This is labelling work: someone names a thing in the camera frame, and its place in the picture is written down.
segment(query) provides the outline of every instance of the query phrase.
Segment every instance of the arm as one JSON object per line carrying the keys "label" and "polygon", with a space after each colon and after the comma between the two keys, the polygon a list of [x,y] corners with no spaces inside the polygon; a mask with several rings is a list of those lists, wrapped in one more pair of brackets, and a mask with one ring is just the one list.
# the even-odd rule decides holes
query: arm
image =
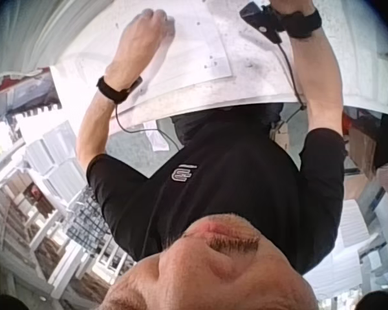
{"label": "arm", "polygon": [[[312,0],[271,0],[282,14],[315,11]],[[297,76],[308,105],[309,131],[328,128],[342,135],[342,80],[338,62],[323,31],[308,39],[290,39]]]}
{"label": "arm", "polygon": [[[166,34],[166,19],[162,10],[144,10],[124,30],[114,59],[105,71],[105,82],[109,86],[121,91],[138,79]],[[84,171],[93,158],[105,152],[114,108],[111,100],[96,92],[76,142],[76,154]]]}

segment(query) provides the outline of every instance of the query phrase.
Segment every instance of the white sheet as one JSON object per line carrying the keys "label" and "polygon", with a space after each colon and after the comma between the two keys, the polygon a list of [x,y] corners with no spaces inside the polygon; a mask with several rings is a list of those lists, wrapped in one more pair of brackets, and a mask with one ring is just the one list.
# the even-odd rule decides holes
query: white sheet
{"label": "white sheet", "polygon": [[202,1],[115,1],[83,30],[52,67],[63,108],[74,106],[74,123],[83,116],[82,101],[87,102],[86,107],[90,103],[98,78],[114,56],[122,30],[145,8],[162,8],[172,16],[175,37],[168,49],[166,45],[161,48],[156,61],[142,74],[144,83],[140,91],[120,106],[120,112],[172,90],[232,75],[219,32]]}

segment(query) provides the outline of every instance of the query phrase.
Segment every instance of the black t-shirt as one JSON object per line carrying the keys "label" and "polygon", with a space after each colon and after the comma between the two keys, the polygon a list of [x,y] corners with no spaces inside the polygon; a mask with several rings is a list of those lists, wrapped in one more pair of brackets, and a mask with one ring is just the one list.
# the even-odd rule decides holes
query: black t-shirt
{"label": "black t-shirt", "polygon": [[159,253],[195,220],[234,213],[246,218],[301,274],[333,248],[342,211],[342,137],[308,133],[298,171],[257,128],[204,126],[151,178],[106,154],[87,179],[115,242],[134,259]]}

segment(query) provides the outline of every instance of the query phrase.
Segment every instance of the logo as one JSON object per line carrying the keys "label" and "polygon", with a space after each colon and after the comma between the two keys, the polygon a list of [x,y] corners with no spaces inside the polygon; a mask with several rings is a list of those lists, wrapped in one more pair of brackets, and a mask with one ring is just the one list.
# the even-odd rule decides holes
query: logo
{"label": "logo", "polygon": [[197,169],[197,166],[179,165],[178,168],[174,170],[171,178],[177,182],[187,182],[187,180],[193,175],[191,173],[192,169]]}

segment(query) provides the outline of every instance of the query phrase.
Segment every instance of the hand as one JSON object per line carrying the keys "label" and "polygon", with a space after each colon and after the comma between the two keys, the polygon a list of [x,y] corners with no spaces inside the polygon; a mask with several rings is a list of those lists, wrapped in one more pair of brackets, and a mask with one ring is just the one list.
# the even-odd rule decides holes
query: hand
{"label": "hand", "polygon": [[105,82],[117,91],[131,87],[154,57],[166,36],[167,14],[144,10],[122,33],[113,62],[105,72]]}
{"label": "hand", "polygon": [[272,7],[281,14],[302,12],[305,16],[315,12],[312,0],[270,0]]}

